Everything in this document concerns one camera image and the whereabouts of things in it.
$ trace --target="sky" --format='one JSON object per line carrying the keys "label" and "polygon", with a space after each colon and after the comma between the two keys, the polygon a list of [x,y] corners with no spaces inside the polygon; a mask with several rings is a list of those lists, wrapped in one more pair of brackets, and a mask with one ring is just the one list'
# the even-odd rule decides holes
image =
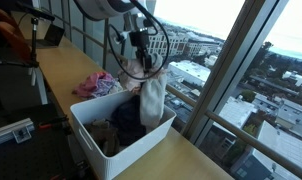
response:
{"label": "sky", "polygon": [[[155,16],[226,39],[244,0],[157,0]],[[289,0],[265,41],[271,51],[302,59],[302,0]]]}

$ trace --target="tree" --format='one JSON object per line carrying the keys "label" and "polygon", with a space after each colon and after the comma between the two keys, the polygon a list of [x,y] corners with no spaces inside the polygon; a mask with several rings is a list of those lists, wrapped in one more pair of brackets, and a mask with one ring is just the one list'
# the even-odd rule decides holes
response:
{"label": "tree", "polygon": [[240,94],[244,101],[251,103],[255,99],[255,93],[251,90],[243,90]]}

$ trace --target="wooden desk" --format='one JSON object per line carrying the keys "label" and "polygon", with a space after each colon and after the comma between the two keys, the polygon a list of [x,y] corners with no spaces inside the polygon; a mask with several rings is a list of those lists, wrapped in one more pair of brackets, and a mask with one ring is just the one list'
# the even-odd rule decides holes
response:
{"label": "wooden desk", "polygon": [[[43,32],[41,25],[42,23],[39,24],[39,32]],[[29,27],[22,27],[22,32],[28,37],[27,33],[31,33]],[[72,117],[70,106],[81,102],[80,98],[71,94],[72,89],[89,74],[102,71],[102,68],[73,46],[66,38],[63,41],[66,43],[64,46],[38,49],[37,54],[40,69],[61,109],[69,117]],[[116,179],[225,180],[232,178],[171,128],[163,141],[119,174]]]}

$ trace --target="white plastic bin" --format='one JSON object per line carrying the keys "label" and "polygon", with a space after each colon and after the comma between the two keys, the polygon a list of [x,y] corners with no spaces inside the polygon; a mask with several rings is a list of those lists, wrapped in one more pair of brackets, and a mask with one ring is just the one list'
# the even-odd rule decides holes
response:
{"label": "white plastic bin", "polygon": [[74,133],[82,146],[89,163],[100,179],[113,179],[137,159],[158,144],[167,134],[175,112],[165,106],[161,122],[156,129],[126,147],[113,157],[103,154],[82,124],[91,123],[94,119],[110,118],[112,112],[133,94],[125,91],[104,97],[84,101],[71,106],[74,122]]}

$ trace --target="city view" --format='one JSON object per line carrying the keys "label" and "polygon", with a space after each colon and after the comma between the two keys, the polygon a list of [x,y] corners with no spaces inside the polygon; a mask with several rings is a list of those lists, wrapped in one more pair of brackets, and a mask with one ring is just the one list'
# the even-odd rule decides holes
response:
{"label": "city view", "polygon": [[[159,19],[170,39],[165,68],[172,91],[167,91],[165,104],[176,111],[172,126],[181,131],[225,38],[172,23],[162,16]],[[302,52],[282,53],[285,50],[276,42],[268,37],[261,45],[219,115],[302,167]],[[161,31],[150,36],[148,51],[165,56],[166,39]],[[254,176],[252,169],[260,169],[261,177],[266,179],[299,179],[217,123],[199,149],[236,179]]]}

